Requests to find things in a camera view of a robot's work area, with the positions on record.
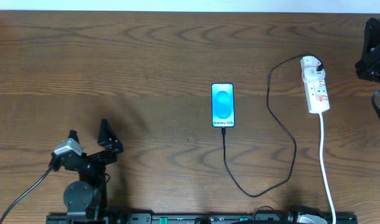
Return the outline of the blue Galaxy smartphone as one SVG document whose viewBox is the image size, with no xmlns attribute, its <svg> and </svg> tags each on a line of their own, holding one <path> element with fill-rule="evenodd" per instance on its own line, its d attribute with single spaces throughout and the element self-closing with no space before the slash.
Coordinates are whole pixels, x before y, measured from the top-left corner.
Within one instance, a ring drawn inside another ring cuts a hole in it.
<svg viewBox="0 0 380 224">
<path fill-rule="evenodd" d="M 211 116 L 215 128 L 235 126 L 234 86 L 232 83 L 211 85 Z"/>
</svg>

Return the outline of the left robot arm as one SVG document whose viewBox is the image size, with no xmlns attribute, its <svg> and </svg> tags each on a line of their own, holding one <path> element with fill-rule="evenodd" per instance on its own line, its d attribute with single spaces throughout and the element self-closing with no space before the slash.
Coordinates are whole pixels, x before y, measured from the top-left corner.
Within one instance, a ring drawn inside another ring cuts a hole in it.
<svg viewBox="0 0 380 224">
<path fill-rule="evenodd" d="M 75 171 L 79 180 L 72 182 L 63 193 L 67 208 L 64 215 L 49 215 L 47 223 L 124 223 L 126 218 L 108 208 L 107 182 L 110 176 L 106 166 L 115 163 L 123 145 L 107 119 L 102 119 L 98 145 L 104 149 L 87 155 L 80 144 L 77 132 L 71 130 L 68 138 L 57 144 L 52 153 L 50 168 Z"/>
</svg>

